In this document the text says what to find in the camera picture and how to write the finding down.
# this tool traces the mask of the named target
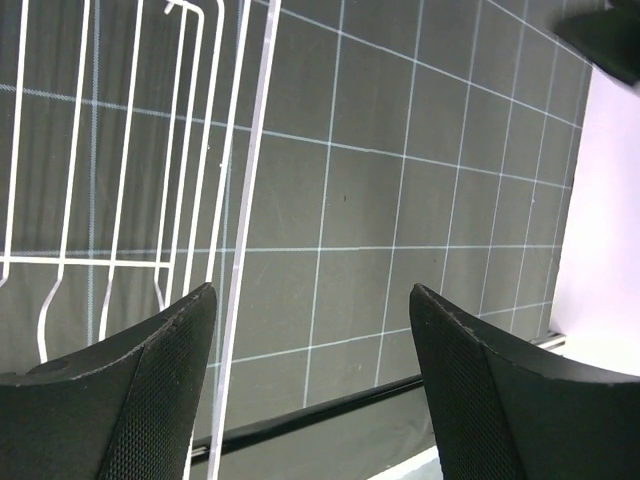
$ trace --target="black bar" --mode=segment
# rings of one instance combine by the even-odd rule
[[[379,387],[354,393],[345,397],[329,400],[312,407],[296,410],[279,417],[251,423],[243,427],[234,428],[224,433],[222,439],[222,455],[237,452],[243,448],[251,447],[267,440],[272,440],[281,435],[295,432],[302,428],[324,422],[331,418],[339,417],[345,413],[373,405],[389,398],[397,397],[403,393],[415,390],[423,386],[422,376],[398,380]],[[206,462],[209,459],[211,437],[201,438],[193,442],[191,465]]]

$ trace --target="black object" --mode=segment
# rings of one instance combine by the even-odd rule
[[[89,348],[0,376],[0,478],[182,478],[215,317],[205,284]]]
[[[640,378],[546,352],[421,285],[410,316],[445,478],[640,478]]]
[[[234,428],[224,433],[222,439],[222,455],[258,445],[268,440],[273,440],[274,438],[293,433],[325,420],[330,420],[389,398],[397,397],[398,395],[421,388],[422,386],[422,377],[415,375],[268,420]],[[210,448],[211,437],[196,440],[193,444],[191,464],[197,465],[206,462],[209,459]]]
[[[617,80],[640,81],[640,2],[611,1],[614,8],[574,12],[553,32]]]

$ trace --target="dish drying rack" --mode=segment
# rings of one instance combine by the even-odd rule
[[[178,48],[176,52],[175,60],[175,74],[173,82],[173,94],[171,99],[171,113],[169,117],[169,135],[167,137],[166,145],[166,157],[163,168],[163,185],[162,185],[162,200],[160,207],[160,219],[158,229],[158,242],[157,251],[155,253],[154,260],[127,260],[118,258],[118,245],[119,237],[121,233],[121,220],[123,210],[123,196],[124,188],[127,181],[127,164],[129,160],[129,145],[131,141],[131,123],[134,112],[134,101],[136,94],[136,77],[138,73],[138,59],[140,56],[140,34],[144,28],[143,22],[143,9],[145,0],[136,0],[137,5],[135,9],[135,33],[133,39],[133,52],[130,65],[130,80],[128,89],[128,100],[126,105],[126,120],[124,128],[124,140],[122,144],[122,155],[120,160],[120,173],[118,182],[118,194],[116,199],[115,208],[115,220],[113,226],[113,235],[111,239],[111,248],[108,259],[92,258],[91,256],[70,256],[69,250],[69,225],[71,219],[72,200],[74,195],[74,176],[77,170],[77,156],[78,156],[78,136],[80,130],[80,115],[83,109],[82,92],[85,82],[86,61],[87,61],[87,43],[89,33],[89,21],[91,11],[91,0],[83,0],[82,6],[82,28],[79,48],[79,60],[77,68],[77,81],[75,89],[73,122],[71,125],[70,135],[70,155],[68,162],[68,175],[66,181],[66,194],[64,201],[64,215],[62,220],[62,234],[60,237],[60,249],[57,255],[45,255],[45,256],[29,256],[29,255],[16,255],[12,250],[12,242],[14,237],[14,224],[16,215],[16,190],[17,190],[17,175],[18,164],[20,162],[20,132],[24,126],[22,124],[22,110],[23,110],[23,96],[25,93],[24,75],[25,75],[25,56],[26,56],[26,43],[28,38],[27,24],[29,18],[30,0],[22,0],[22,8],[20,14],[20,34],[19,34],[19,47],[18,47],[18,63],[17,63],[17,77],[15,86],[15,109],[14,109],[14,121],[13,121],[13,136],[11,146],[11,165],[10,174],[8,178],[9,182],[9,194],[7,201],[7,221],[6,229],[4,232],[4,253],[0,256],[0,263],[2,263],[2,276],[0,278],[0,288],[2,288],[10,279],[11,266],[15,264],[41,264],[41,265],[57,265],[57,275],[54,284],[51,286],[51,290],[46,296],[38,316],[37,323],[37,347],[39,358],[42,363],[48,361],[47,353],[47,314],[49,306],[53,301],[60,285],[64,280],[65,267],[69,265],[81,265],[81,266],[101,266],[108,267],[108,283],[102,302],[102,308],[100,312],[100,323],[98,331],[98,340],[104,340],[107,334],[107,322],[109,305],[112,294],[113,280],[116,268],[117,269],[152,269],[154,289],[158,304],[158,310],[164,309],[169,305],[172,298],[172,292],[174,289],[180,288],[180,285],[174,285],[175,283],[175,268],[176,268],[176,256],[178,252],[178,234],[179,225],[182,215],[182,205],[185,198],[185,176],[187,171],[188,154],[190,147],[190,138],[192,134],[193,125],[193,113],[194,102],[196,98],[197,79],[200,68],[200,61],[202,55],[202,45],[204,41],[204,25],[205,21],[209,21],[205,18],[203,9],[187,0],[166,0],[166,6],[164,13],[166,15],[180,15],[180,31],[178,38]],[[215,197],[215,211],[213,223],[210,226],[210,245],[209,254],[206,268],[205,280],[211,282],[213,279],[214,263],[216,246],[218,243],[220,220],[222,215],[222,206],[224,201],[224,192],[226,182],[228,178],[229,159],[231,155],[231,148],[233,142],[233,135],[236,123],[236,111],[238,96],[240,92],[240,80],[242,76],[244,53],[246,49],[247,29],[249,23],[249,16],[251,11],[250,0],[241,2],[241,13],[239,20],[239,29],[237,36],[237,52],[235,58],[235,66],[233,73],[233,81],[230,93],[230,106],[228,110],[227,122],[225,127],[224,145],[222,150],[222,157],[220,159],[207,159],[207,152],[209,150],[209,136],[212,124],[212,115],[214,107],[214,98],[216,95],[216,81],[218,79],[218,69],[220,64],[220,52],[222,46],[222,39],[225,35],[224,32],[224,19],[225,19],[225,1],[224,0],[211,0],[217,7],[217,15],[213,20],[215,22],[215,37],[213,39],[213,54],[211,58],[211,71],[209,74],[208,91],[206,94],[206,107],[204,115],[204,126],[202,132],[202,138],[200,142],[199,159],[197,167],[196,186],[193,194],[193,209],[191,211],[190,229],[188,237],[188,247],[186,252],[186,271],[184,275],[184,281],[182,283],[182,295],[186,295],[191,289],[191,277],[194,262],[194,252],[196,244],[196,234],[199,225],[199,212],[200,206],[203,201],[211,200],[203,196],[203,181],[205,171],[211,168],[219,168],[219,181],[218,188]],[[225,421],[230,372],[231,372],[231,359],[233,353],[233,345],[235,340],[235,330],[238,315],[238,305],[240,299],[240,291],[242,288],[242,274],[244,268],[244,259],[247,245],[247,235],[249,230],[249,220],[251,216],[251,206],[253,199],[253,192],[256,179],[256,171],[258,166],[258,159],[260,153],[260,141],[262,137],[265,110],[267,104],[267,97],[269,92],[269,81],[271,76],[271,67],[273,63],[273,54],[275,50],[275,43],[278,30],[278,19],[280,15],[281,0],[270,0],[268,3],[267,20],[265,25],[262,55],[260,60],[260,70],[257,81],[257,91],[253,108],[253,118],[251,123],[251,133],[249,140],[249,149],[247,156],[247,164],[245,170],[245,178],[242,191],[242,200],[239,214],[239,226],[236,237],[236,244],[234,250],[233,270],[231,276],[231,285],[229,289],[229,297],[227,301],[227,314],[224,322],[224,341],[222,344],[222,355],[220,361],[220,374],[219,381],[216,390],[216,404],[214,407],[214,421],[212,427],[212,445],[211,445],[211,457],[208,468],[208,478],[217,478],[220,453],[222,445],[222,434]],[[169,260],[162,260],[162,245],[164,239],[164,230],[167,222],[171,219],[167,215],[167,202],[169,196],[169,177],[171,174],[171,158],[174,149],[174,137],[175,124],[177,117],[177,105],[178,94],[181,87],[181,73],[183,65],[183,57],[185,55],[185,31],[187,27],[187,20],[195,17],[197,22],[195,44],[193,52],[186,52],[186,55],[192,53],[192,63],[190,72],[190,81],[188,85],[187,95],[187,107],[186,118],[184,127],[184,137],[180,156],[180,164],[178,168],[178,187],[176,194],[176,208],[173,216],[173,226],[170,241]],[[164,288],[160,279],[161,272],[166,273],[166,282]],[[185,466],[185,478],[189,476],[190,466],[190,453],[187,455],[187,462]]]

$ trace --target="white surface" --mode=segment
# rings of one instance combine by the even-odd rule
[[[640,98],[594,69],[551,314],[565,356],[640,375]]]
[[[369,480],[440,480],[441,478],[438,449],[431,447]]]

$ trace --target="dark gray surface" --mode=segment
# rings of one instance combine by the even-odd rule
[[[25,75],[30,90],[24,97],[14,250],[55,256],[81,2],[31,3]],[[206,60],[200,66],[180,248],[187,245],[214,34],[214,2],[195,3],[207,15]],[[135,2],[92,5],[69,248],[76,256],[91,251],[106,258]],[[236,48],[238,2],[226,5],[217,122],[226,120]],[[416,282],[442,289],[471,313],[524,338],[545,331],[590,78],[590,67],[542,31],[550,12],[562,5],[560,0],[283,2],[228,427],[417,373],[408,331],[408,295]],[[178,9],[165,16],[163,7],[160,0],[145,4],[135,101],[143,110],[133,116],[120,258],[152,259],[156,247],[179,29]],[[221,318],[265,16],[265,5],[255,3],[220,242],[227,249],[218,255],[215,275]],[[10,166],[19,17],[20,2],[0,3],[2,179]],[[193,18],[186,37],[191,52]],[[179,102],[179,111],[185,109],[186,90]],[[183,133],[179,121],[169,218]],[[216,123],[193,287],[204,279],[223,135],[223,125]],[[7,193],[5,180],[0,182],[2,232]],[[171,223],[165,232],[168,248]],[[179,254],[174,298],[181,291],[184,261]],[[55,266],[12,267],[0,289],[0,369],[25,370],[38,362],[36,321],[55,272]],[[102,267],[67,268],[49,312],[52,357],[97,339],[106,273]],[[116,270],[110,333],[154,313],[152,278],[148,269]],[[210,428],[217,359],[213,351],[196,436]]]
[[[364,480],[433,445],[422,389],[222,457],[220,478]],[[206,478],[198,466],[193,479]]]

